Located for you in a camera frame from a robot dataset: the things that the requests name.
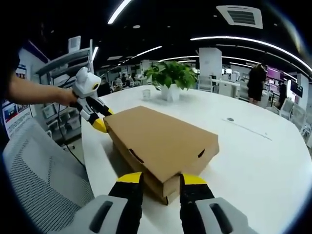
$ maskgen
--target white cup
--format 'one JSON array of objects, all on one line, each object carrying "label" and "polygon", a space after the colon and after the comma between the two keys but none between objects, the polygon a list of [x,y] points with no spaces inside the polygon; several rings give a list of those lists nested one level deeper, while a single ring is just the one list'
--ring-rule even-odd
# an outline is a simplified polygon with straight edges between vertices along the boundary
[{"label": "white cup", "polygon": [[144,89],[143,90],[143,100],[147,101],[151,99],[151,90],[150,89]]}]

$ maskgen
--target box flap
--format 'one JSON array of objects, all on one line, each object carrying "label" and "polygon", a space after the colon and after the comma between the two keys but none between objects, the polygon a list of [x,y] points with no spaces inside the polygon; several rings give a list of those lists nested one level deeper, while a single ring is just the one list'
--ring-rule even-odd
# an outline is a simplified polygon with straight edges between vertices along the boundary
[{"label": "box flap", "polygon": [[105,122],[161,182],[180,173],[205,149],[218,149],[216,134],[143,106],[108,116]]}]

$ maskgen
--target cardboard box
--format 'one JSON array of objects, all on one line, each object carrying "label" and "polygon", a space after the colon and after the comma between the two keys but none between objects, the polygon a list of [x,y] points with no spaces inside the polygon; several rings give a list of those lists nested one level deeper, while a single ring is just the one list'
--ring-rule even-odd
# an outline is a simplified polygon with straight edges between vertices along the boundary
[{"label": "cardboard box", "polygon": [[164,204],[179,196],[180,173],[199,175],[219,152],[216,134],[143,106],[104,121],[123,157]]}]

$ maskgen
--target ceiling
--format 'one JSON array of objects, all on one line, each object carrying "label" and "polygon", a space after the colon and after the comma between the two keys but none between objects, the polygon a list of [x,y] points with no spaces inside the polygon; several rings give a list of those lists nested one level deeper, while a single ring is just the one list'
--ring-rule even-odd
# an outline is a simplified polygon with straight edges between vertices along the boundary
[{"label": "ceiling", "polygon": [[[102,66],[117,66],[127,57],[133,57],[146,50],[162,46],[162,48],[129,60],[125,64],[137,64],[143,59],[160,60],[179,56],[196,55],[199,47],[218,47],[223,56],[238,57],[253,61],[262,58],[268,65],[285,72],[301,69],[312,77],[312,73],[300,62],[276,49],[249,41],[234,39],[212,39],[190,41],[191,38],[207,36],[235,36],[268,42],[287,50],[301,58],[309,66],[311,62],[312,34],[307,22],[308,9],[301,9],[293,2],[264,2],[250,0],[132,0],[113,24],[108,25],[110,16],[123,0],[88,0],[84,6],[77,1],[55,0],[38,15],[31,41],[50,59],[67,53],[67,40],[80,35],[81,47],[89,46],[93,39],[94,46],[99,46],[95,59],[95,69]],[[263,29],[229,25],[220,12],[218,5],[243,5],[261,10]],[[299,32],[297,36],[291,22]],[[245,46],[279,56],[288,62],[264,52],[237,47]],[[117,60],[109,57],[122,56]],[[223,62],[238,62],[224,59]]]}]

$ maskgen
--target cable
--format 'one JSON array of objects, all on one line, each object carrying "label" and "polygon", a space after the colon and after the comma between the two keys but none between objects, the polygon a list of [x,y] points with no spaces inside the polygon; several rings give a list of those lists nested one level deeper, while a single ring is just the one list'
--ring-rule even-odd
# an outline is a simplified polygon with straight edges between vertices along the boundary
[{"label": "cable", "polygon": [[72,156],[74,156],[75,159],[76,159],[84,168],[86,168],[85,165],[84,165],[84,164],[77,158],[77,156],[70,150],[70,148],[68,147],[68,144],[66,143],[66,139],[65,139],[65,137],[64,137],[64,135],[63,135],[63,132],[62,132],[62,130],[61,130],[61,128],[60,128],[60,117],[59,117],[59,113],[60,113],[60,104],[58,104],[58,128],[59,128],[60,134],[61,134],[61,136],[62,136],[62,138],[63,138],[63,140],[64,140],[64,144],[65,144],[66,148],[68,149],[68,151],[72,154]]}]

